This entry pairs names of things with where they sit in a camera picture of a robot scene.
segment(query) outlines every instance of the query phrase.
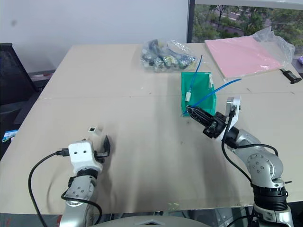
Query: black chair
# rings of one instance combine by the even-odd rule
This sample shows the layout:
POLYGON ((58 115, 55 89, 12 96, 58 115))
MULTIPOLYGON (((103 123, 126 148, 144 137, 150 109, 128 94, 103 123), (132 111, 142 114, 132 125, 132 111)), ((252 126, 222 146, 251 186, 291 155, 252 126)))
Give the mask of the black chair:
MULTIPOLYGON (((0 44, 1 139, 5 131, 20 127, 39 95, 12 44, 0 44)), ((1 143, 0 159, 8 144, 1 143)))

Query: white connector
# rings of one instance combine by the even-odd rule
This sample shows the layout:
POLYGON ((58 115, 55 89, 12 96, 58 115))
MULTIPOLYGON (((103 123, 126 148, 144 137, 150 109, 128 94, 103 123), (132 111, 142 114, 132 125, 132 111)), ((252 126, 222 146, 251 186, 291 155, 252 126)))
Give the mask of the white connector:
POLYGON ((96 136, 101 136, 101 131, 97 127, 90 127, 89 132, 96 136))
POLYGON ((191 97, 191 92, 190 91, 186 92, 185 101, 189 102, 190 101, 190 97, 191 97))

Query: white wall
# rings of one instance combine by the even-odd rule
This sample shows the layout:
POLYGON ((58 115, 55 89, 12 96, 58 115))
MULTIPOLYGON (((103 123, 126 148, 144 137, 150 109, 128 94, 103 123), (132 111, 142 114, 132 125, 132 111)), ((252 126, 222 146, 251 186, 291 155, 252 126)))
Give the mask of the white wall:
POLYGON ((27 72, 53 70, 74 44, 186 42, 188 0, 1 0, 0 42, 27 72))

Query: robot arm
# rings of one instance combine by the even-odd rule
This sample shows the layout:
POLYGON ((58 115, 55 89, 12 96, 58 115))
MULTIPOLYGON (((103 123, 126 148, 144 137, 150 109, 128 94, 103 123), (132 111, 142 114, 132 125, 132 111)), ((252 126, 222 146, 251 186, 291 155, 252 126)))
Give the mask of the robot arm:
POLYGON ((68 190, 62 195, 66 200, 65 211, 60 227, 88 227, 93 225, 93 209, 102 209, 95 202, 98 197, 96 190, 98 174, 102 172, 104 161, 110 152, 110 143, 106 136, 103 143, 104 152, 97 154, 89 140, 82 140, 69 145, 68 151, 76 177, 69 180, 68 190))
MULTIPOLYGON (((227 101, 227 113, 235 111, 233 126, 240 110, 240 98, 229 98, 227 101)), ((226 116, 217 112, 210 115, 199 107, 187 107, 189 115, 205 126, 203 133, 210 138, 221 141, 226 130, 226 116)), ((290 208, 287 206, 285 183, 281 178, 283 164, 278 156, 268 152, 262 146, 240 148, 250 144, 260 144, 260 141, 245 130, 235 127, 228 129, 225 144, 246 165, 251 176, 251 186, 254 191, 254 212, 258 224, 270 226, 277 223, 293 227, 290 208)))

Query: window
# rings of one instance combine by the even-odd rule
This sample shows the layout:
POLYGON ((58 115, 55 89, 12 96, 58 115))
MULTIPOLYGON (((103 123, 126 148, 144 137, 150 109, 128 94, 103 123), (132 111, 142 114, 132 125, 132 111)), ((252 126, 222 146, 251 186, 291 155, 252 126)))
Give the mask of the window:
POLYGON ((275 35, 296 47, 295 55, 303 54, 303 10, 201 4, 191 7, 194 10, 190 10, 193 24, 192 34, 187 37, 189 43, 251 35, 272 26, 275 35))

